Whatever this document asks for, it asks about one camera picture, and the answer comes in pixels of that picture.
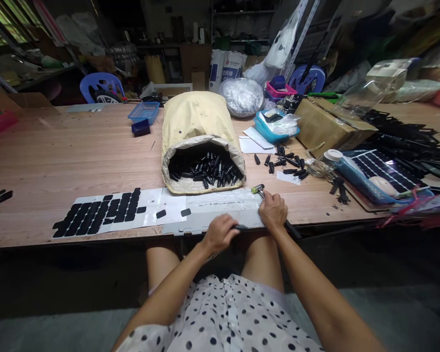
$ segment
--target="pink basket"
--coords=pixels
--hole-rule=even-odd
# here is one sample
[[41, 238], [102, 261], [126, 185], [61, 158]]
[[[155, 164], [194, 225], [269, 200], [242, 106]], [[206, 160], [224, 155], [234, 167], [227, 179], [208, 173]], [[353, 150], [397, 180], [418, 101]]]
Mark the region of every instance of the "pink basket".
[[297, 93], [297, 91], [295, 89], [293, 89], [291, 86], [289, 86], [288, 84], [285, 84], [285, 88], [287, 88], [287, 91], [281, 92], [281, 91], [275, 90], [274, 87], [270, 85], [270, 82], [267, 82], [266, 90], [269, 92], [269, 94], [273, 98], [283, 98], [287, 95], [295, 95]]

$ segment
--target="polka dot dress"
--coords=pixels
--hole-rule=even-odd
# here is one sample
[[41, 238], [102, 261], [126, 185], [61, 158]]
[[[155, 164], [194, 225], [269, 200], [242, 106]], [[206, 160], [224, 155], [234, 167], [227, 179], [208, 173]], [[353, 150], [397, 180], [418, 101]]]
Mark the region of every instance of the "polka dot dress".
[[323, 351], [267, 292], [241, 276], [192, 284], [170, 326], [135, 329], [118, 352]]

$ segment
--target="wheel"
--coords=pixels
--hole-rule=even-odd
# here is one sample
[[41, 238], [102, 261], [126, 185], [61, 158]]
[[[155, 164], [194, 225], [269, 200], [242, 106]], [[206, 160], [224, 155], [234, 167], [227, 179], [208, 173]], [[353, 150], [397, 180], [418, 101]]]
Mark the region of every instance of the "wheel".
[[109, 104], [122, 103], [122, 100], [117, 95], [104, 89], [97, 90], [94, 93], [94, 100], [97, 103], [109, 103]]

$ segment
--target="wooden table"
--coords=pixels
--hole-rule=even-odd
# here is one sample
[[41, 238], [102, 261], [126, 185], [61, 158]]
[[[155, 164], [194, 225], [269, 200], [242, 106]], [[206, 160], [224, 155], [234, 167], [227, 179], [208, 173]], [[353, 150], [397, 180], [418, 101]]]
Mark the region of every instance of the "wooden table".
[[[0, 248], [161, 234], [161, 226], [152, 226], [52, 239], [53, 224], [65, 217], [77, 197], [164, 186], [160, 172], [163, 110], [152, 125], [151, 134], [134, 138], [127, 118], [133, 108], [130, 104], [113, 105], [94, 113], [65, 113], [65, 107], [28, 109], [19, 123], [0, 134], [0, 190], [13, 190], [13, 197], [0, 204]], [[428, 123], [440, 131], [440, 109], [432, 106], [378, 108], [404, 122]], [[254, 123], [233, 120], [233, 124], [237, 135], [241, 135]], [[289, 151], [305, 155], [305, 148], [296, 139], [286, 146]], [[245, 187], [263, 183], [268, 191], [280, 193], [288, 204], [288, 220], [293, 224], [382, 216], [365, 212], [354, 200], [342, 206], [336, 196], [329, 194], [330, 184], [323, 179], [309, 176], [296, 186], [277, 180], [264, 165], [256, 165], [252, 154], [243, 156]], [[264, 163], [265, 154], [260, 158]]]

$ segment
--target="bag of parts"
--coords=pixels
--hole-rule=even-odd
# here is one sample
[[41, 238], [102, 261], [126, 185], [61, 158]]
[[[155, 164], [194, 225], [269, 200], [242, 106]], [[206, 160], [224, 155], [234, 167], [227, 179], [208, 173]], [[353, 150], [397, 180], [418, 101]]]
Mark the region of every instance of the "bag of parts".
[[225, 62], [223, 63], [221, 81], [223, 82], [227, 78], [240, 78], [242, 68], [244, 64], [246, 64], [247, 59], [247, 55], [237, 51], [227, 51], [225, 54]]
[[165, 104], [161, 174], [176, 194], [241, 187], [244, 159], [225, 99], [215, 93], [182, 93]]
[[248, 56], [237, 51], [212, 50], [209, 91], [217, 93], [220, 83], [227, 78], [241, 77]]

